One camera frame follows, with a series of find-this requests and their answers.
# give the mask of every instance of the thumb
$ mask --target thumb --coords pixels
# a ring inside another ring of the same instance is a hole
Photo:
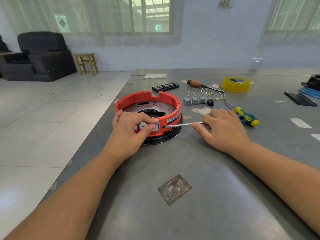
[[[147,124],[142,130],[140,130],[137,134],[137,138],[139,142],[142,142],[146,139],[146,137],[155,129],[155,124]]]
[[[210,133],[199,123],[193,122],[191,124],[191,127],[199,133],[200,136],[203,137],[203,139],[208,142],[210,139]]]

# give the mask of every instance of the hand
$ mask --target hand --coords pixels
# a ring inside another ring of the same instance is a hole
[[[209,115],[203,116],[202,120],[206,123],[206,128],[211,130],[211,133],[199,123],[192,123],[192,128],[209,145],[219,151],[232,155],[238,153],[239,150],[251,142],[241,121],[233,110],[212,109]]]
[[[149,123],[139,133],[133,128],[142,121]],[[121,164],[125,159],[135,154],[146,137],[154,130],[158,119],[152,119],[145,113],[129,113],[120,110],[115,114],[111,133],[103,153],[114,157]]]

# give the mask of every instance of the tiled floor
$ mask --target tiled floor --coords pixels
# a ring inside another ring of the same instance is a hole
[[[38,205],[129,77],[0,80],[0,239]]]

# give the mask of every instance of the wooden stool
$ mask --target wooden stool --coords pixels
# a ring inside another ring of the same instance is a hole
[[[99,73],[98,72],[98,68],[97,68],[97,64],[96,64],[96,60],[94,58],[94,53],[74,55],[74,58],[75,58],[75,61],[77,63],[77,66],[78,66],[78,69],[79,69],[79,72],[80,72],[81,76],[82,76],[81,67],[83,67],[83,71],[85,73],[87,73],[86,66],[85,66],[86,63],[89,63],[93,76],[94,76],[94,67],[96,68],[96,72]]]

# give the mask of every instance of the red circular housing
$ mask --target red circular housing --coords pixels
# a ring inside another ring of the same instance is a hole
[[[126,107],[132,104],[137,104],[144,101],[160,101],[160,102],[169,104],[170,106],[176,108],[176,110],[170,114],[166,114],[162,117],[158,117],[157,119],[159,120],[159,125],[157,125],[157,127],[159,130],[153,131],[149,134],[149,137],[160,136],[164,132],[172,129],[172,128],[164,129],[162,128],[163,126],[179,124],[179,122],[181,121],[182,115],[181,115],[181,102],[176,96],[173,96],[172,94],[167,92],[159,92],[158,94],[159,96],[152,96],[151,91],[131,93],[123,97],[122,99],[119,99],[114,106],[114,110],[117,113],[119,112],[119,110],[125,109]],[[140,131],[139,124],[136,126],[136,128],[134,128],[134,131],[136,133]]]

